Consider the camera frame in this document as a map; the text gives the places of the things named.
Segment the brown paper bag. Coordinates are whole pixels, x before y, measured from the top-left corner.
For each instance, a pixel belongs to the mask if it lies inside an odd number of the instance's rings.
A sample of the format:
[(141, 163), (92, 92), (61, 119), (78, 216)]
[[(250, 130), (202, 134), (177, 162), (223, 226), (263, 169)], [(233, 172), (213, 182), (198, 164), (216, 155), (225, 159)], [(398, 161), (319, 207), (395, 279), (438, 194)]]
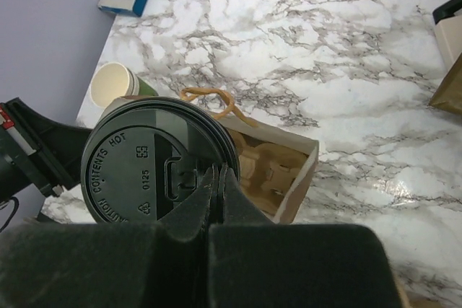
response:
[(208, 113), (169, 97), (121, 99), (108, 114), (95, 202), (109, 220), (164, 221), (209, 192), (212, 221), (236, 196), (290, 223), (310, 186), (318, 143), (235, 112)]

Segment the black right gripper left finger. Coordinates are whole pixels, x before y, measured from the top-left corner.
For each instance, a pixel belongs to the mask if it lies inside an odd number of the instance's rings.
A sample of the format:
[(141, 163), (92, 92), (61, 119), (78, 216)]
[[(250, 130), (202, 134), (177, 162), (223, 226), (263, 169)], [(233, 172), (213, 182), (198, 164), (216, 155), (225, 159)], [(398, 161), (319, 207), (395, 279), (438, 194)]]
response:
[(209, 226), (216, 219), (218, 186), (219, 167), (213, 164), (197, 189), (154, 225), (176, 242), (204, 243)]

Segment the orange brown snack bag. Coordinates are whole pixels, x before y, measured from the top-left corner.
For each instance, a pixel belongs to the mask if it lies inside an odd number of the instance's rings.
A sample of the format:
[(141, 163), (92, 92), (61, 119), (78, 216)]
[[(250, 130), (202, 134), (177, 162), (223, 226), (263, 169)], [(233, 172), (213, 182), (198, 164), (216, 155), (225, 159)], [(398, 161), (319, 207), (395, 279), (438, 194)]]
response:
[(462, 114), (462, 56), (459, 56), (429, 101), (429, 106)]

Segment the beige black folding shelf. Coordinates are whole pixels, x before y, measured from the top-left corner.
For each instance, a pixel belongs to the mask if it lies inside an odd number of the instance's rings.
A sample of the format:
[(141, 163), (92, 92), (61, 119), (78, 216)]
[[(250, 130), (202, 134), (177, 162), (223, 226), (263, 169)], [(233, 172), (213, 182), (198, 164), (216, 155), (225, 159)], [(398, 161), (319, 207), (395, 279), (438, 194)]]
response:
[(461, 54), (461, 0), (449, 0), (432, 13), (435, 37), (447, 70)]

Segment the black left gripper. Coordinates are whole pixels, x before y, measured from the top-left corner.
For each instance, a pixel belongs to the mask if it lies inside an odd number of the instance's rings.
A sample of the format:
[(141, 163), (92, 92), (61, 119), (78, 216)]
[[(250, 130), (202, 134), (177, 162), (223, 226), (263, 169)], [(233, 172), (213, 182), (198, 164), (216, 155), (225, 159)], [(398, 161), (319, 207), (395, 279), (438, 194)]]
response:
[(1, 103), (1, 205), (13, 204), (4, 231), (19, 210), (16, 194), (30, 185), (59, 197), (80, 184), (82, 155), (91, 130), (51, 120), (20, 98)]

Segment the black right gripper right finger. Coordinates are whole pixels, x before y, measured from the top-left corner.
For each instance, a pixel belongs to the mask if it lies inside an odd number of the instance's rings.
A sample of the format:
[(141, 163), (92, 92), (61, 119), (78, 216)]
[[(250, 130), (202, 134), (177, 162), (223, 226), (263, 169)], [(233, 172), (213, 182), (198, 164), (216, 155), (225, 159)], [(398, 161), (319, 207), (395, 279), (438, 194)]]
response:
[(240, 189), (232, 168), (226, 164), (213, 164), (212, 192), (210, 197), (210, 225), (273, 225), (268, 218)]

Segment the black plastic cup lid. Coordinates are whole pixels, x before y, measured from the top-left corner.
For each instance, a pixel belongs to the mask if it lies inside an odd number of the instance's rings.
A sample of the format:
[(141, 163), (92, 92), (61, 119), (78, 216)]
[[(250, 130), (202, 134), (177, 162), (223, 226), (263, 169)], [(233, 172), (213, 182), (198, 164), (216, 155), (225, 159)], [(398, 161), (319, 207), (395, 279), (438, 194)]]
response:
[(171, 97), (130, 101), (91, 131), (82, 195), (96, 222), (156, 221), (187, 199), (213, 164), (240, 172), (231, 135), (207, 111)]

